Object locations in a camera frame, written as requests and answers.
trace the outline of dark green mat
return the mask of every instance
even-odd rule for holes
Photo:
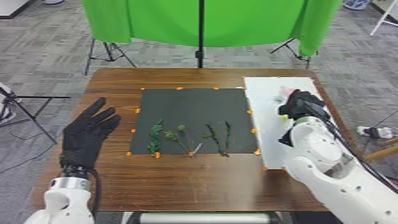
[[[252,122],[247,114],[247,98],[241,89],[153,89],[142,94],[140,114],[135,124],[131,141],[131,153],[149,154],[149,132],[160,119],[163,119],[163,131],[174,131],[177,125],[186,126],[186,131],[195,145],[202,143],[199,154],[217,154],[218,148],[211,139],[202,138],[209,133],[206,124],[211,124],[225,149],[227,128],[231,124],[231,140],[227,153],[252,153],[257,148],[256,137],[250,133]],[[160,134],[161,154],[183,154],[177,143]]]

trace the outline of yellow marker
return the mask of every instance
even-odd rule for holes
[[[254,155],[256,155],[256,156],[261,155],[261,150],[259,150],[259,149],[256,150]]]

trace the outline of cable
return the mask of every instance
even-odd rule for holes
[[[34,159],[37,159],[44,153],[48,152],[48,150],[53,148],[55,144],[51,144],[51,146],[46,148],[46,150],[30,158],[26,159],[21,163],[18,163],[14,166],[10,166],[5,170],[2,170],[0,175],[12,170],[16,167],[19,167],[28,161],[32,161]]]
[[[19,140],[26,141],[26,140],[30,140],[32,138],[35,138],[39,135],[42,135],[42,133],[32,135],[30,137],[19,137],[19,136],[14,134],[12,129],[10,129],[10,126],[9,126],[9,135],[10,135],[14,138],[18,138]]]
[[[339,132],[339,129],[337,129],[334,123],[332,123],[330,120],[320,115],[318,111],[311,108],[311,106],[307,105],[307,103],[304,103],[304,105],[305,105],[307,110],[309,110],[311,113],[312,113],[312,116],[316,116],[316,117],[320,118],[320,120],[323,121],[325,126],[327,126],[327,129],[328,129],[328,131],[330,131],[330,133],[332,133],[332,135],[334,135],[334,138],[339,140],[339,142],[341,142],[341,144],[343,144],[346,150],[350,151],[352,156],[355,157],[355,159],[357,159],[357,161],[359,161],[359,163],[360,163],[360,165],[362,165],[362,167],[364,167],[368,173],[373,175],[373,177],[376,178],[376,180],[378,180],[378,181],[382,182],[382,184],[387,186],[387,188],[391,189],[391,191],[398,194],[398,188],[396,188],[396,186],[391,184],[391,182],[387,181],[385,177],[384,177],[384,176],[380,175],[380,173],[375,171],[375,169],[371,168],[371,166],[369,166],[368,163],[364,162],[362,158],[359,158],[359,157],[355,156],[352,147],[350,147],[350,145],[348,145],[348,143],[346,143],[346,140],[344,140],[344,138],[343,138],[343,136],[341,136],[341,132]]]
[[[101,194],[103,194],[101,177],[99,177],[99,174],[94,169],[89,170],[89,173],[96,179],[96,198],[94,198],[94,205],[92,205],[92,209],[90,209],[90,214],[92,214],[92,217],[96,218],[96,214],[98,214],[98,210],[99,210]]]
[[[376,126],[384,123],[384,121],[394,116],[394,114],[398,113],[398,110],[389,114],[389,116],[376,122],[375,124],[375,128]],[[368,144],[369,144],[369,137],[366,139],[366,142],[364,142],[364,146],[362,146],[362,154],[364,154],[364,150],[366,150],[366,147],[368,147]]]

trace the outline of green backdrop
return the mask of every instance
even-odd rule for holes
[[[206,0],[204,46],[238,47],[300,40],[311,56],[341,0]],[[83,0],[92,36],[197,46],[199,0]]]

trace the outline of tripod stand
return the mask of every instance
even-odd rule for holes
[[[293,49],[291,49],[291,47],[289,47],[289,43],[293,42],[293,40],[295,40],[295,38],[291,38],[291,39],[284,42],[284,44],[277,47],[277,49],[270,52],[270,54],[273,54],[273,53],[281,50],[281,48],[286,47],[286,48],[289,49],[291,53],[293,53],[295,58],[297,58],[300,61],[305,61],[305,69],[309,69],[311,57],[305,57],[305,56],[302,56],[302,55],[298,55],[298,54],[295,53],[295,51],[293,51]]]
[[[99,58],[99,57],[92,57],[92,51],[94,51],[94,45],[96,45],[96,39],[92,38],[90,40],[90,50],[89,50],[89,59],[87,59],[87,64],[85,64],[85,72],[83,72],[83,75],[87,76],[89,74],[89,68],[90,68],[90,60],[103,60],[106,62],[115,62],[119,58],[126,58],[128,60],[128,63],[131,64],[131,66],[137,68],[135,64],[133,64],[133,61],[129,59],[129,57],[126,56],[124,54],[124,51],[121,50],[121,47],[115,43],[106,43],[103,42],[103,47],[105,47],[105,52],[106,52],[106,56],[108,58]],[[112,50],[113,49],[119,51],[121,55],[117,57],[113,57],[113,53],[112,53]]]
[[[3,90],[2,87],[0,87],[0,95],[3,95],[3,97],[5,97],[3,102],[2,102],[3,103],[3,108],[2,108],[2,112],[0,112],[0,118],[3,118],[5,110],[7,110],[10,105],[14,105],[18,107],[18,109],[23,111],[23,113],[28,117],[28,118],[21,119],[19,121],[5,122],[5,124],[0,124],[0,128],[32,121],[39,130],[41,130],[41,132],[42,132],[42,134],[50,138],[53,144],[57,144],[57,140],[53,139],[46,129],[42,128],[41,124],[37,123],[37,116],[39,116],[39,114],[41,114],[41,112],[46,108],[46,105],[48,105],[50,101],[53,99],[69,99],[71,97],[66,97],[66,96],[16,96],[16,94],[12,92],[7,93],[7,91]],[[26,108],[21,106],[21,104],[18,102],[18,99],[46,99],[46,102],[41,105],[41,108],[39,108],[39,110],[35,111],[34,114],[28,112]]]

